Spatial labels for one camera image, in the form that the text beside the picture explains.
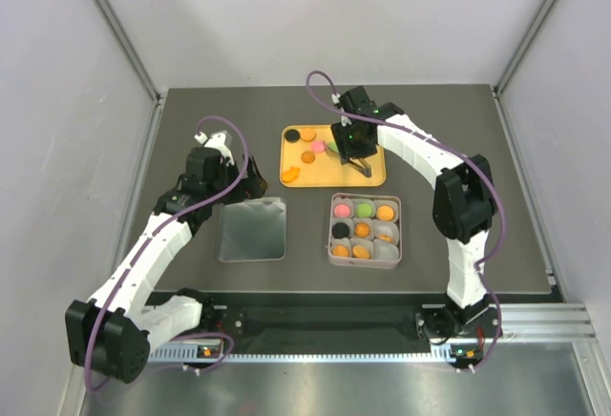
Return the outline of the silver tin lid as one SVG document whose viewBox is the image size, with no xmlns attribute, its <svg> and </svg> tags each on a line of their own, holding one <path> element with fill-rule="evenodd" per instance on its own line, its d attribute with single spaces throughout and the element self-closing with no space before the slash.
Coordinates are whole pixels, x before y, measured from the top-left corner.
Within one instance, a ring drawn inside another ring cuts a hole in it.
<svg viewBox="0 0 611 416">
<path fill-rule="evenodd" d="M 217 259 L 222 263 L 282 260 L 286 254 L 286 202 L 258 198 L 220 212 Z"/>
</svg>

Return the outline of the black sandwich cookie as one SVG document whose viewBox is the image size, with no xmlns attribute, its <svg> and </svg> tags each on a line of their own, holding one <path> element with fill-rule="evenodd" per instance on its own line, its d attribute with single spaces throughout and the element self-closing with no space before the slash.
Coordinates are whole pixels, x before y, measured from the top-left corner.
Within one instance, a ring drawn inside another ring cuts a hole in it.
<svg viewBox="0 0 611 416">
<path fill-rule="evenodd" d="M 331 227 L 331 235 L 335 239 L 346 239 L 350 236 L 350 228 L 344 222 L 337 222 Z"/>
</svg>

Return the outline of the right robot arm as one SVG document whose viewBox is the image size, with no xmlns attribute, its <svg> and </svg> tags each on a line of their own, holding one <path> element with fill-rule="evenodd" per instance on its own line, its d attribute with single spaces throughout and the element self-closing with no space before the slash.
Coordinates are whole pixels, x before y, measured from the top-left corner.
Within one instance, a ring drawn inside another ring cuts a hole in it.
<svg viewBox="0 0 611 416">
<path fill-rule="evenodd" d="M 490 302 L 481 277 L 497 206 L 487 159 L 467 157 L 442 144 L 391 103 L 345 115 L 331 125 L 331 133 L 343 161 L 374 155 L 381 147 L 431 185 L 432 220 L 448 245 L 450 276 L 443 315 L 454 334 L 470 334 Z"/>
</svg>

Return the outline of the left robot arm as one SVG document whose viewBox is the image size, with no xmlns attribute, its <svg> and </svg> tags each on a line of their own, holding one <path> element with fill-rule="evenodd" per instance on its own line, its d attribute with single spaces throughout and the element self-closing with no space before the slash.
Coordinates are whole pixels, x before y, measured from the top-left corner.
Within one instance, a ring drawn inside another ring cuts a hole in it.
<svg viewBox="0 0 611 416">
<path fill-rule="evenodd" d="M 152 352 L 182 335 L 217 336 L 219 315 L 207 294 L 185 288 L 161 305 L 147 309 L 145 304 L 215 205 L 258 199 L 266 189 L 253 156 L 238 168 L 226 148 L 191 151 L 185 172 L 158 199 L 114 274 L 87 301 L 73 301 L 65 312 L 70 358 L 84 369 L 88 391 L 101 388 L 94 385 L 94 374 L 133 382 Z"/>
</svg>

